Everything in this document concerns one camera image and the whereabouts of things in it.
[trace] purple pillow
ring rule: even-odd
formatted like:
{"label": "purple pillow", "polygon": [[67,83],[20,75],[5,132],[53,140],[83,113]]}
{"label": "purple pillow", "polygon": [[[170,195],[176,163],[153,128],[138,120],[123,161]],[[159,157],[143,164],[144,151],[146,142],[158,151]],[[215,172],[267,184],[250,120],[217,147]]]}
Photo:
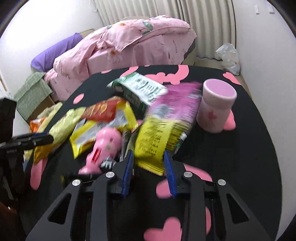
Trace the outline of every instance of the purple pillow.
{"label": "purple pillow", "polygon": [[63,39],[55,45],[49,47],[39,55],[37,55],[31,62],[31,67],[39,72],[47,72],[53,68],[56,57],[65,53],[71,48],[74,48],[82,40],[82,36],[78,33]]}

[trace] purple lid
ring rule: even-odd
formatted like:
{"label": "purple lid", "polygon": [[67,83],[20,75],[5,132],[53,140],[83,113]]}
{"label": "purple lid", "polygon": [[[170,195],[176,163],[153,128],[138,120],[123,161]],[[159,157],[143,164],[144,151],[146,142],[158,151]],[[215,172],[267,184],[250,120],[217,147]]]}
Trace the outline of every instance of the purple lid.
{"label": "purple lid", "polygon": [[237,92],[228,83],[218,79],[208,79],[203,84],[203,98],[217,108],[231,108]]}

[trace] metal bolt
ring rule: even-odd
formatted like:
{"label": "metal bolt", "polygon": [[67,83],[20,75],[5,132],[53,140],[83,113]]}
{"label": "metal bolt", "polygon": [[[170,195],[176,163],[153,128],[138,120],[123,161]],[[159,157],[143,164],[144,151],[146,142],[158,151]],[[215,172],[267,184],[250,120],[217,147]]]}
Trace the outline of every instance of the metal bolt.
{"label": "metal bolt", "polygon": [[218,184],[221,185],[221,186],[225,186],[226,182],[223,179],[219,179]]}
{"label": "metal bolt", "polygon": [[115,173],[114,172],[107,172],[106,177],[111,178],[114,177]]}
{"label": "metal bolt", "polygon": [[192,172],[184,172],[185,177],[192,177]]}
{"label": "metal bolt", "polygon": [[73,180],[72,185],[73,185],[73,186],[78,186],[78,185],[80,185],[80,183],[81,183],[80,180],[75,179],[75,180]]}

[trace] pink jar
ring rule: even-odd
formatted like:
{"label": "pink jar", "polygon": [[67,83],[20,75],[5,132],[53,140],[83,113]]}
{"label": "pink jar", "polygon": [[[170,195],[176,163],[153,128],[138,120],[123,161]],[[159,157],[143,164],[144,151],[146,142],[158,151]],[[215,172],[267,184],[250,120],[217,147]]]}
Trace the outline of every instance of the pink jar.
{"label": "pink jar", "polygon": [[210,133],[221,132],[236,98],[237,92],[230,84],[218,79],[206,80],[196,116],[199,126]]}

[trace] beige curtain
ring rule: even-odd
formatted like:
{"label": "beige curtain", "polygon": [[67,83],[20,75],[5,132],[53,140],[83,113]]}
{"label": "beige curtain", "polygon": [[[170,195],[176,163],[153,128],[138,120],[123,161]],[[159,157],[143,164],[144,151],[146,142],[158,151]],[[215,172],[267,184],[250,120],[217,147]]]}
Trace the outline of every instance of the beige curtain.
{"label": "beige curtain", "polygon": [[167,15],[186,21],[197,34],[199,57],[216,58],[225,43],[235,45],[232,0],[95,0],[105,25],[128,16]]}

